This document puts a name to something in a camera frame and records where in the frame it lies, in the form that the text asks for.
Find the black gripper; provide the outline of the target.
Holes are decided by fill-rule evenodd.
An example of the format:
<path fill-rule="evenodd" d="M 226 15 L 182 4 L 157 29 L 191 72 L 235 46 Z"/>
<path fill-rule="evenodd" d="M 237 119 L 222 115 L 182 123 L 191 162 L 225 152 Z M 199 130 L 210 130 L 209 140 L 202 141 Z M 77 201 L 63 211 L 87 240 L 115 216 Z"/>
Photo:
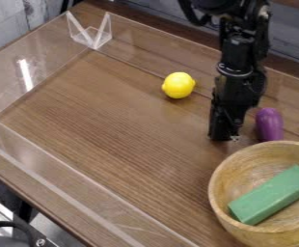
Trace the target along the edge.
<path fill-rule="evenodd" d="M 266 92 L 267 72 L 261 64 L 241 70 L 219 62 L 217 69 L 209 137 L 213 141 L 231 141 L 241 138 L 246 112 Z"/>

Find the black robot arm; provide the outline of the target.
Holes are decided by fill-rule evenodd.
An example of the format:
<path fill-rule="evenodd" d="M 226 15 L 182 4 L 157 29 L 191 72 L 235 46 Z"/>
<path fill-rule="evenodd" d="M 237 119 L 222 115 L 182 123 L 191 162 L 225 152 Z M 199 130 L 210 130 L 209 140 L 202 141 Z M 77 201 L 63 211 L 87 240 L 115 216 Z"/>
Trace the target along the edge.
<path fill-rule="evenodd" d="M 221 61 L 217 64 L 210 108 L 209 137 L 230 141 L 239 137 L 247 111 L 258 106 L 267 88 L 262 65 L 270 50 L 269 0 L 178 0 L 197 26 L 219 20 Z"/>

